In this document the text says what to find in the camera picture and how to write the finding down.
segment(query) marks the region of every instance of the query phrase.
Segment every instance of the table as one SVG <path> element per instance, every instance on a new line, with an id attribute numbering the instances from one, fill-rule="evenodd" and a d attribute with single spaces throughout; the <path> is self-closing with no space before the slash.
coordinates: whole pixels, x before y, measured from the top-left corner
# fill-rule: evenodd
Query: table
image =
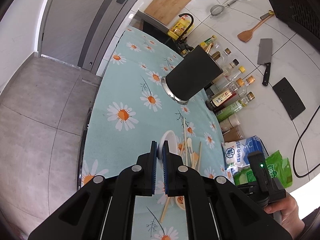
<path id="1" fill-rule="evenodd" d="M 209 178 L 223 175 L 233 182 L 230 172 L 224 170 L 223 137 L 215 115 L 204 104 L 204 90 L 181 106 L 161 86 L 161 76 L 182 59 L 148 34 L 127 28 L 109 60 L 93 106 L 84 148 L 82 185 L 95 175 L 116 176 L 134 165 L 139 155 L 150 152 L 151 141 L 159 143 L 167 130 L 176 134 L 179 153 L 184 140 L 183 117 L 195 152 L 199 152 L 202 142 L 200 174 Z M 156 221 L 166 198 L 163 171 L 158 163 L 155 195 L 136 198 L 133 240 L 188 239 L 185 211 L 174 199 L 161 224 L 163 230 Z"/>

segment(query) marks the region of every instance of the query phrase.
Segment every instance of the green package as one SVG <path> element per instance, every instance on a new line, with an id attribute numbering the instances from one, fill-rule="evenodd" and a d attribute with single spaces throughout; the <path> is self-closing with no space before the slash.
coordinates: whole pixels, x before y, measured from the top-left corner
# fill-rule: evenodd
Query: green package
<path id="1" fill-rule="evenodd" d="M 271 178 L 278 178 L 283 187 L 287 188 L 292 185 L 292 173 L 289 159 L 282 159 L 279 151 L 266 158 L 266 164 Z M 250 168 L 243 169 L 233 176 L 236 186 L 248 182 L 256 181 L 255 176 Z"/>

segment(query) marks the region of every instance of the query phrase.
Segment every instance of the bamboo cutting board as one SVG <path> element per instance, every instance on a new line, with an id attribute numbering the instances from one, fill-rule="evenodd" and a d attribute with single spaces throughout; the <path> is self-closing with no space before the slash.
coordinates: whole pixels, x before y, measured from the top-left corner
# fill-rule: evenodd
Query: bamboo cutting board
<path id="1" fill-rule="evenodd" d="M 190 1 L 153 0 L 144 12 L 164 25 L 168 25 Z"/>

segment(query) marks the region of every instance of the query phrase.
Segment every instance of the human hand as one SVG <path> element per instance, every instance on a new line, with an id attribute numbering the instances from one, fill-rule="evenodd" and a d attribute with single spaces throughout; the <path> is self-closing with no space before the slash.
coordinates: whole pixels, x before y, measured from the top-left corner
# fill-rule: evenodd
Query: human hand
<path id="1" fill-rule="evenodd" d="M 298 216 L 298 204 L 296 200 L 287 193 L 287 197 L 271 203 L 264 208 L 268 214 L 281 211 L 282 227 L 295 239 L 304 229 L 304 222 Z"/>

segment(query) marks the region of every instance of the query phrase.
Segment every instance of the knife handle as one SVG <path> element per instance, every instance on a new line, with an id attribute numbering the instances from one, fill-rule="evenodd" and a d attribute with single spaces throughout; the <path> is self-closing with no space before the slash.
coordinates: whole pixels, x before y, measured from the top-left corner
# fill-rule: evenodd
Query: knife handle
<path id="1" fill-rule="evenodd" d="M 264 65 L 266 66 L 266 70 L 264 71 L 262 85 L 267 86 L 269 83 L 271 62 L 265 63 Z"/>

